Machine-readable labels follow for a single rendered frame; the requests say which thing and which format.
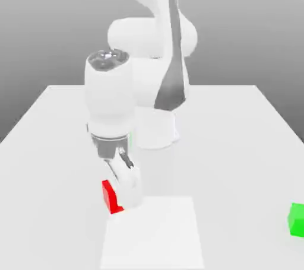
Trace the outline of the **small red cube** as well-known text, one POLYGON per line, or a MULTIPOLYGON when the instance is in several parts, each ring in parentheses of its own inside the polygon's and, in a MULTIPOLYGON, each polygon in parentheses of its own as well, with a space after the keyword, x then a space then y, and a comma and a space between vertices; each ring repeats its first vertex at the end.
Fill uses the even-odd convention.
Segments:
POLYGON ((110 214, 119 213, 124 210, 123 206, 118 205, 116 192, 108 180, 102 181, 102 192, 104 202, 110 214))

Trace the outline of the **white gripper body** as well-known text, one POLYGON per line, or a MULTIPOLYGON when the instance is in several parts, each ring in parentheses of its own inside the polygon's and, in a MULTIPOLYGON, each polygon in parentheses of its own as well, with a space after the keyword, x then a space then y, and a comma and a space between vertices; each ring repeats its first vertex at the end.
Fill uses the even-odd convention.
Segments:
POLYGON ((131 209, 139 206, 143 199, 141 172, 129 157, 106 160, 107 179, 113 188, 119 206, 131 209))

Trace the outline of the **small green cube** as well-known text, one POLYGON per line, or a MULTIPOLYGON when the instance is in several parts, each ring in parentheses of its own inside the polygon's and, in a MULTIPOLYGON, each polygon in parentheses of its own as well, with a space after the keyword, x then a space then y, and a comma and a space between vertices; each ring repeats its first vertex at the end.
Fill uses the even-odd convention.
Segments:
POLYGON ((304 204, 292 203, 287 217, 292 236, 304 237, 304 204))

